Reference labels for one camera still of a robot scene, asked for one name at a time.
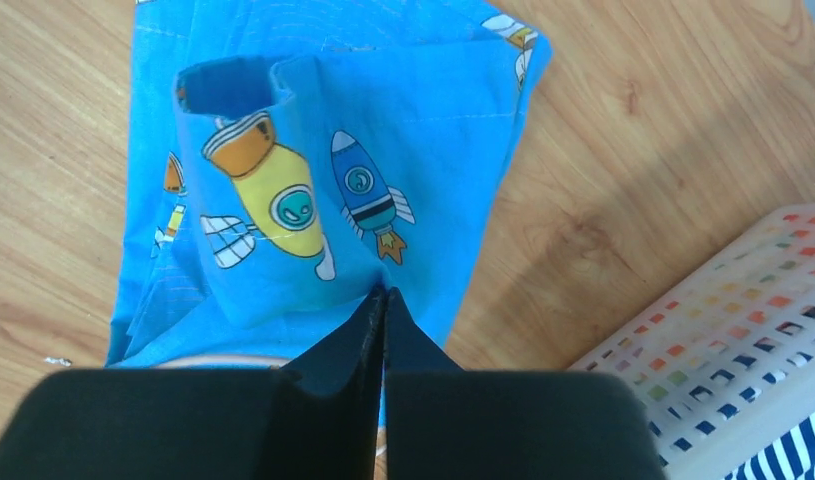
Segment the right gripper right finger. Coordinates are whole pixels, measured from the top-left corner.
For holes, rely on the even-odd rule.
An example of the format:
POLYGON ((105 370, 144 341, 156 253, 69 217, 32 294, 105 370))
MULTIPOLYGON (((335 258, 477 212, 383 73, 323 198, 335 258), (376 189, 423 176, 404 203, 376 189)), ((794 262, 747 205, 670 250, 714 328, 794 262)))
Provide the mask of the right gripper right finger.
POLYGON ((599 373, 466 370, 388 293, 392 479, 661 479, 642 405, 599 373))

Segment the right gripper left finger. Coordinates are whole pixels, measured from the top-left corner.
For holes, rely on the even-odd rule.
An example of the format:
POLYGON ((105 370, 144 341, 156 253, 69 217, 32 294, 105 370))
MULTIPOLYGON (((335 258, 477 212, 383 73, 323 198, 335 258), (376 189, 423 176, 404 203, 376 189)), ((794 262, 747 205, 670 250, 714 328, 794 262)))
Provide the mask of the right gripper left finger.
POLYGON ((370 479, 385 289, 280 368, 64 370, 0 437, 0 479, 370 479))

